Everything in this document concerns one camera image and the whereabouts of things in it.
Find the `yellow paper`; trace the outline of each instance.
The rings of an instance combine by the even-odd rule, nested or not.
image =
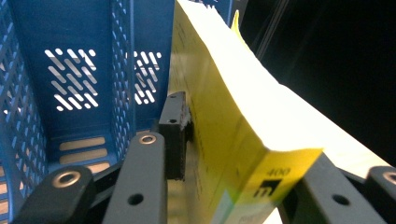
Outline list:
[[[262,223],[321,153],[214,8],[176,3],[170,92],[185,91],[190,223]]]

